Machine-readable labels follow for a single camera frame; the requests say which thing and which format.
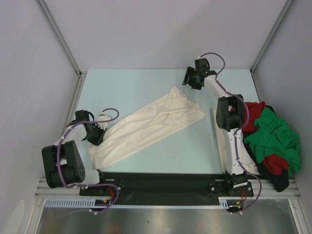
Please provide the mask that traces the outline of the cream white t shirt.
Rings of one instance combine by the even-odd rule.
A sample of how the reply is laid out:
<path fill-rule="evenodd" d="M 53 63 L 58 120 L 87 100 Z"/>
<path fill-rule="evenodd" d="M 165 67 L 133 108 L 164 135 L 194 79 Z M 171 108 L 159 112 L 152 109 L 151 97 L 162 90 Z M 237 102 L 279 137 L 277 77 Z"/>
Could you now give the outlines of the cream white t shirt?
<path fill-rule="evenodd" d="M 88 154 L 98 170 L 107 168 L 201 121 L 206 114 L 177 87 L 110 127 Z"/>

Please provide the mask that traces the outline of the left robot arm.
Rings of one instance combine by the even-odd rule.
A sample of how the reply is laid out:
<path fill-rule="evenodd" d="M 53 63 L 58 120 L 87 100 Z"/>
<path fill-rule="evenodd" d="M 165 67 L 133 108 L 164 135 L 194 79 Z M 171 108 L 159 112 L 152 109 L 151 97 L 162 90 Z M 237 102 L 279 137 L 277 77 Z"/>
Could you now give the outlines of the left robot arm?
<path fill-rule="evenodd" d="M 107 131 L 108 115 L 94 115 L 86 110 L 75 112 L 75 119 L 67 124 L 64 135 L 56 143 L 42 149 L 45 177 L 50 188 L 90 186 L 97 195 L 104 194 L 108 183 L 95 169 L 86 169 L 78 147 L 83 141 L 99 146 Z"/>

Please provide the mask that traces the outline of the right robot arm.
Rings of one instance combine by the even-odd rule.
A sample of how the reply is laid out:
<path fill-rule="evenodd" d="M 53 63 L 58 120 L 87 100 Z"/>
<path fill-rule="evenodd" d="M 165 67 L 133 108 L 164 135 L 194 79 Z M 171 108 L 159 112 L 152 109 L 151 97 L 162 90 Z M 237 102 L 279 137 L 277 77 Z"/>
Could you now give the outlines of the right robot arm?
<path fill-rule="evenodd" d="M 225 176 L 219 194 L 230 196 L 253 196 L 248 180 L 250 172 L 244 166 L 244 145 L 242 129 L 249 122 L 249 112 L 242 95 L 228 91 L 219 81 L 219 72 L 212 70 L 204 56 L 195 60 L 194 67 L 188 67 L 183 85 L 201 90 L 208 87 L 217 99 L 214 111 L 214 128 L 219 153 L 219 161 Z"/>

